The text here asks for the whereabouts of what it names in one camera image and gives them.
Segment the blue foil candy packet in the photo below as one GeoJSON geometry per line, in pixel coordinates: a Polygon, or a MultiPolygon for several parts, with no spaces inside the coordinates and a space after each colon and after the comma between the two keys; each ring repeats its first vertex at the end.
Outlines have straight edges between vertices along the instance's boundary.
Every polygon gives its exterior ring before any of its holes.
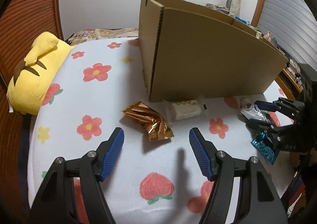
{"type": "Polygon", "coordinates": [[[251,144],[271,165],[275,163],[279,150],[273,148],[273,143],[265,132],[258,133],[251,141],[251,144]]]}

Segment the silver blue snack packet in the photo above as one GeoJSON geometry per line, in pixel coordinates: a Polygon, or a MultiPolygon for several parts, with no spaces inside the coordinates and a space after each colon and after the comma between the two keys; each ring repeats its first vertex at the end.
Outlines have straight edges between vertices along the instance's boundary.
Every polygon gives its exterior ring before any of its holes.
{"type": "Polygon", "coordinates": [[[255,119],[264,122],[271,122],[270,115],[265,110],[260,110],[259,107],[252,103],[247,97],[240,98],[240,113],[248,120],[255,119]]]}

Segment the white cake snack packet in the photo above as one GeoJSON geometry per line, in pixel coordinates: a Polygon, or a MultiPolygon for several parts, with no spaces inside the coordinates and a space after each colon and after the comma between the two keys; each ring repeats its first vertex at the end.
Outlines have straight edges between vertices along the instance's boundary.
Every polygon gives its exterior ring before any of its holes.
{"type": "Polygon", "coordinates": [[[209,113],[202,95],[190,100],[164,100],[163,103],[169,124],[196,117],[207,117],[209,113]]]}

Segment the copper foil snack packet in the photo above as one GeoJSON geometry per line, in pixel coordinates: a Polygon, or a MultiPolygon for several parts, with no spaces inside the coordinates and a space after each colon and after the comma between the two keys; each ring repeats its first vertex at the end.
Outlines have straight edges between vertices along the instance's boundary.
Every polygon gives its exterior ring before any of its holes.
{"type": "Polygon", "coordinates": [[[137,120],[148,133],[148,139],[167,140],[174,137],[172,129],[165,118],[141,101],[138,101],[122,111],[125,116],[137,120]]]}

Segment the wooden side cabinet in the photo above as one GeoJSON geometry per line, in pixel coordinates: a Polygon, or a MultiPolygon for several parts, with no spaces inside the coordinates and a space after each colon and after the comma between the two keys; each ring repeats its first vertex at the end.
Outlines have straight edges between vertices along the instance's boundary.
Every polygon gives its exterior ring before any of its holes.
{"type": "Polygon", "coordinates": [[[291,65],[285,66],[279,73],[275,82],[279,85],[279,92],[288,99],[296,100],[303,90],[301,84],[300,71],[291,65]]]}

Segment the grey window shutter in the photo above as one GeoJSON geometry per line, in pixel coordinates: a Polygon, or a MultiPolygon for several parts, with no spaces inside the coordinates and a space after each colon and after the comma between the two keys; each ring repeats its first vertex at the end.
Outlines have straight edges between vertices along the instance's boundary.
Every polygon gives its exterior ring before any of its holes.
{"type": "Polygon", "coordinates": [[[304,0],[258,0],[251,24],[269,32],[297,62],[316,69],[316,19],[304,0]]]}

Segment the white floral strawberry blanket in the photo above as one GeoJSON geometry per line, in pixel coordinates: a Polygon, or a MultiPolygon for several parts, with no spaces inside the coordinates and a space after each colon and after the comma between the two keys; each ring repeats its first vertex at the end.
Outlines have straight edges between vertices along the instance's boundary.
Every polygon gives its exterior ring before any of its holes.
{"type": "Polygon", "coordinates": [[[132,38],[85,42],[70,50],[40,108],[30,142],[29,200],[59,156],[77,159],[95,150],[116,127],[125,139],[101,187],[116,223],[197,223],[211,190],[189,144],[200,129],[218,149],[238,159],[257,154],[242,122],[239,98],[210,98],[207,112],[172,125],[174,136],[149,140],[123,110],[147,102],[141,53],[132,38]]]}

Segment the yellow plush toy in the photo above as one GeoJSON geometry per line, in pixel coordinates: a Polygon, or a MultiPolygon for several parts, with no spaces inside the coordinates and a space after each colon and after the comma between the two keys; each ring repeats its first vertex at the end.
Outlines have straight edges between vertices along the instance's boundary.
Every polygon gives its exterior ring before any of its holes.
{"type": "Polygon", "coordinates": [[[62,63],[74,47],[46,31],[14,68],[7,90],[11,111],[37,115],[51,99],[47,92],[62,63]]]}

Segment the brown cardboard box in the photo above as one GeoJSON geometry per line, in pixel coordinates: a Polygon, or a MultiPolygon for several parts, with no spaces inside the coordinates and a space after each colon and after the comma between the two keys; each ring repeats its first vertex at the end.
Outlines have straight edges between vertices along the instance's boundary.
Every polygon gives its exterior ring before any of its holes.
{"type": "Polygon", "coordinates": [[[151,102],[261,94],[287,63],[246,24],[184,0],[141,0],[139,47],[151,102]]]}

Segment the floral patterned pillow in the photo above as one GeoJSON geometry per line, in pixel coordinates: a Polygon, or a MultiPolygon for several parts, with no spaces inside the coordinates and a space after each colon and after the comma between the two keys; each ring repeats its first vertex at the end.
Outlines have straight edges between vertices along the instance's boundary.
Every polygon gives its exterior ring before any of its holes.
{"type": "Polygon", "coordinates": [[[99,39],[138,37],[138,35],[138,28],[82,29],[72,34],[67,40],[65,40],[65,42],[74,46],[99,39]]]}

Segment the wooden louvered wardrobe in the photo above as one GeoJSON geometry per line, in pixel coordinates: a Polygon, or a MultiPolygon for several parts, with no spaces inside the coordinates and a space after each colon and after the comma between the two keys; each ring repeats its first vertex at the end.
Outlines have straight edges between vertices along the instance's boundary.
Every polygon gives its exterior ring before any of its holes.
{"type": "Polygon", "coordinates": [[[7,88],[17,63],[44,31],[62,38],[58,0],[1,0],[1,207],[24,218],[18,176],[23,116],[10,113],[7,88]]]}

